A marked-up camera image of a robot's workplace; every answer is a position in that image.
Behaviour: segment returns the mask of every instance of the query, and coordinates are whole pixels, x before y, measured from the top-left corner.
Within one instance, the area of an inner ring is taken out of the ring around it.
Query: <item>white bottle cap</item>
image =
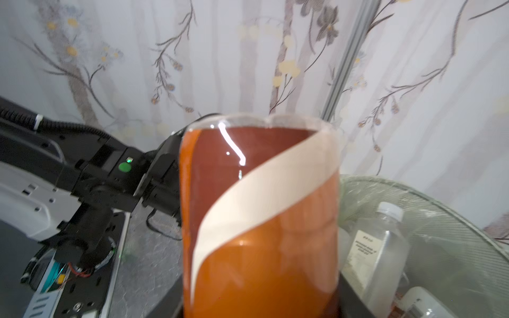
[[[398,222],[401,222],[403,220],[403,211],[402,208],[398,207],[397,205],[394,205],[389,202],[380,202],[378,205],[377,212],[383,213],[385,215],[388,215],[394,219],[396,219]]]

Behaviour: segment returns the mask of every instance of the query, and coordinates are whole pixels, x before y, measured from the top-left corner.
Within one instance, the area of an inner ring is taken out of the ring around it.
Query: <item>plastic bottle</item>
[[[339,270],[341,270],[350,250],[350,234],[339,226],[337,227],[337,248],[337,264]]]
[[[375,218],[358,219],[342,274],[377,318],[387,318],[410,245],[398,225],[403,210],[381,202]]]

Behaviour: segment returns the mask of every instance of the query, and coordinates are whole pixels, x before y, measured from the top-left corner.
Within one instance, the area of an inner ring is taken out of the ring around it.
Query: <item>black cable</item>
[[[182,238],[176,238],[176,237],[173,237],[171,235],[168,235],[164,232],[162,232],[161,230],[159,230],[158,228],[155,228],[151,223],[150,223],[150,219],[156,214],[157,212],[157,209],[153,209],[152,212],[149,213],[149,215],[147,216],[147,219],[145,221],[145,224],[147,225],[147,227],[149,228],[149,230],[155,232],[155,233],[158,233],[158,234],[161,234],[162,236],[165,236],[169,239],[172,239],[172,240],[175,240],[175,241],[182,241]]]
[[[0,97],[0,118],[5,119],[18,126],[33,130],[37,116],[34,113],[20,112],[21,106]],[[102,138],[111,138],[106,132],[84,124],[52,121],[43,118],[37,127],[38,132],[77,132],[94,134]]]
[[[34,271],[35,265],[39,262],[42,256],[46,254],[46,252],[49,250],[49,247],[46,245],[43,245],[37,253],[35,253],[34,257],[30,260],[28,265],[26,266],[25,270],[23,271],[23,274],[19,280],[20,283],[26,284],[31,280],[32,273]]]

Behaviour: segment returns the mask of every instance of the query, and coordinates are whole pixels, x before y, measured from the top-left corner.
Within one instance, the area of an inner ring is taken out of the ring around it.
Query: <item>bottle label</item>
[[[361,230],[355,235],[342,275],[359,297],[363,296],[373,276],[382,245],[382,240]]]

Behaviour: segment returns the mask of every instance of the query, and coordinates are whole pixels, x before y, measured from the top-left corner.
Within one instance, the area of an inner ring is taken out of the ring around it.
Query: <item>green indicator light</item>
[[[131,165],[127,162],[122,162],[119,164],[119,170],[122,172],[129,172],[131,171]]]

